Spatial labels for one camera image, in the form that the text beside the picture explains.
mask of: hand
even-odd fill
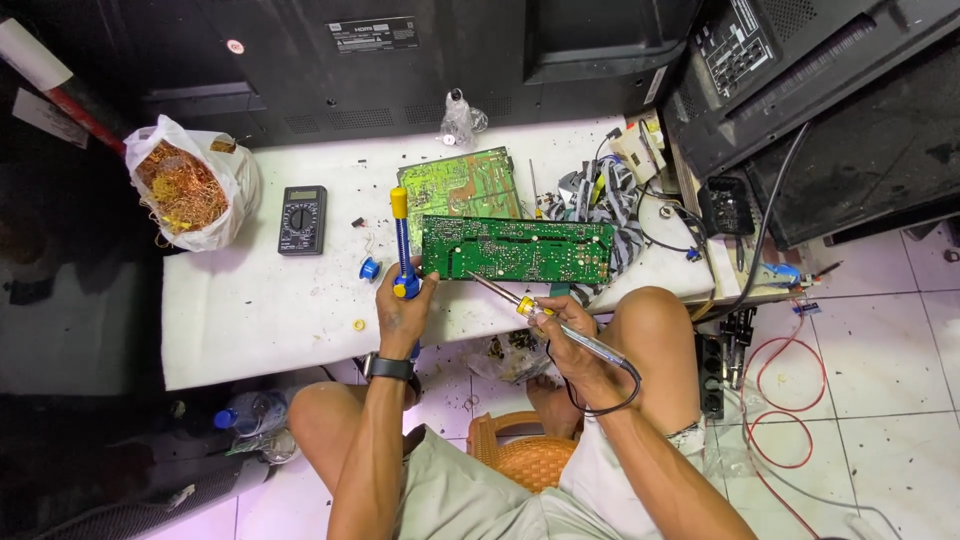
[[[410,263],[414,268],[419,267],[420,257],[411,258]],[[376,314],[380,319],[380,355],[395,360],[409,358],[414,344],[423,335],[433,291],[437,290],[440,282],[440,274],[430,274],[420,284],[420,294],[406,300],[394,294],[394,279],[399,275],[400,264],[396,263],[387,270],[383,283],[376,290]]]
[[[588,337],[597,336],[596,321],[570,296],[537,297],[534,300],[542,307],[553,309],[554,317],[565,321],[573,330]],[[576,384],[604,376],[603,360],[566,337],[553,317],[540,314],[536,325],[550,339],[550,355],[567,380]]]

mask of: person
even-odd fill
[[[403,361],[423,334],[439,277],[427,276],[420,295],[404,300],[392,289],[397,275],[395,264],[376,293],[379,356]],[[585,418],[565,388],[545,378],[527,383],[546,434],[573,437],[584,424],[559,488],[534,495],[426,426],[403,436],[403,410],[416,393],[402,379],[319,382],[297,394],[289,421],[333,494],[327,538],[755,539],[697,468],[704,421],[683,304],[669,291],[643,287],[627,294],[598,332],[570,297],[537,300],[624,353],[642,377],[629,406],[595,418]],[[555,320],[541,316],[536,323],[579,405],[612,407],[634,389],[631,377],[570,341]]]

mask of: plastic bottle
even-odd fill
[[[301,388],[303,386],[260,390],[235,396],[213,416],[213,425],[221,430],[233,429],[240,437],[253,437],[283,426],[290,403]]]

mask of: wristwatch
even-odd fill
[[[413,360],[394,360],[381,358],[379,351],[370,351],[363,358],[363,377],[370,380],[374,377],[389,377],[391,379],[410,380],[414,376]]]

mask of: orange plastic chair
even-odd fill
[[[496,434],[510,426],[539,424],[532,410],[492,418],[489,413],[470,422],[467,454],[533,493],[557,487],[560,473],[577,443],[558,437],[534,435],[500,446]]]

